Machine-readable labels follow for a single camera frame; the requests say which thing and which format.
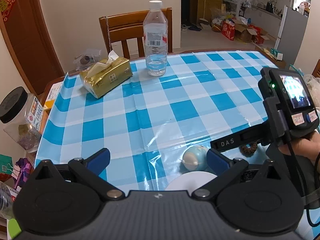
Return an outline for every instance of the gold tissue package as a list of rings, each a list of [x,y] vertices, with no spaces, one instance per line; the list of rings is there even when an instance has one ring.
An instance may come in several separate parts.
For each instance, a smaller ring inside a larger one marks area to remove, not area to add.
[[[102,59],[99,62],[106,64],[108,59]],[[94,64],[84,71],[80,72],[80,79],[84,87],[95,97],[100,98],[105,93],[120,85],[122,82],[132,77],[132,70],[130,62],[124,57],[118,57],[111,64],[108,63],[107,67],[99,71],[97,64]]]

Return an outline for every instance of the white plate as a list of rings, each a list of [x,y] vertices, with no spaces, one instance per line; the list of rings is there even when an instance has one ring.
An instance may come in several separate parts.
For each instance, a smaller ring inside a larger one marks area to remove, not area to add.
[[[191,195],[197,188],[216,177],[217,175],[205,171],[187,172],[171,181],[165,190],[187,190]]]

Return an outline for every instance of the human hand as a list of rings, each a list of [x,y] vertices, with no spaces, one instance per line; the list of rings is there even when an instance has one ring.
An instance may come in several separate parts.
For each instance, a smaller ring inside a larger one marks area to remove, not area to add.
[[[320,152],[320,134],[316,131],[308,134],[308,138],[300,138],[291,141],[292,149],[295,155],[301,155],[315,164],[316,158]],[[280,152],[290,155],[290,151],[287,145],[281,145],[279,147]]]

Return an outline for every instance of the round blue and white toy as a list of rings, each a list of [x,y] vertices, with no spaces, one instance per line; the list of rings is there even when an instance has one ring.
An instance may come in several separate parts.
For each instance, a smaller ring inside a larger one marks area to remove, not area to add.
[[[196,145],[188,148],[182,157],[182,163],[188,171],[203,171],[207,167],[208,148]]]

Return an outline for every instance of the checkered tablecloth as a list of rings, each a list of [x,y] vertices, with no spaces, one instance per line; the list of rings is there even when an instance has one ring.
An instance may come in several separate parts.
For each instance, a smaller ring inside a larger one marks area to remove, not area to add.
[[[276,67],[257,51],[180,54],[168,56],[165,75],[153,77],[144,59],[132,61],[132,78],[100,99],[88,93],[79,76],[67,75],[36,164],[85,159],[106,147],[111,161],[100,177],[126,194],[164,190],[187,172],[181,164],[187,148],[209,148],[211,140],[267,118],[258,88],[263,66]],[[224,154],[241,155],[238,149]],[[265,148],[245,159],[262,164]]]

